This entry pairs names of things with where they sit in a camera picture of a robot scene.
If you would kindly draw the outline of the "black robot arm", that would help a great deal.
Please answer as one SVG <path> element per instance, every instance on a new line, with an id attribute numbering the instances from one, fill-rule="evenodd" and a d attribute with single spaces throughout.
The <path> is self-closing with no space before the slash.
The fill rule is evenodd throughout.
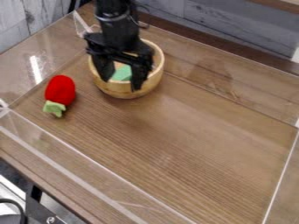
<path id="1" fill-rule="evenodd" d="M 87 53 L 104 82 L 116 71 L 115 62 L 131 66 L 131 91 L 142 89 L 154 67 L 155 49 L 140 39 L 136 0 L 96 0 L 95 18 L 102 32 L 87 32 Z"/>

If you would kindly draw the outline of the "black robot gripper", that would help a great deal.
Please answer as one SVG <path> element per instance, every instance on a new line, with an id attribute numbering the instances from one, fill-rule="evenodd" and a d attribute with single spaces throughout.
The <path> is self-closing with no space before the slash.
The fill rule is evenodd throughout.
<path id="1" fill-rule="evenodd" d="M 91 55 L 98 74 L 104 82 L 112 78 L 116 71 L 115 61 L 131 66 L 131 90 L 142 89 L 152 71 L 152 47 L 140 39 L 140 26 L 136 14 L 96 15 L 100 32 L 88 32 L 84 39 L 88 42 L 87 52 Z"/>

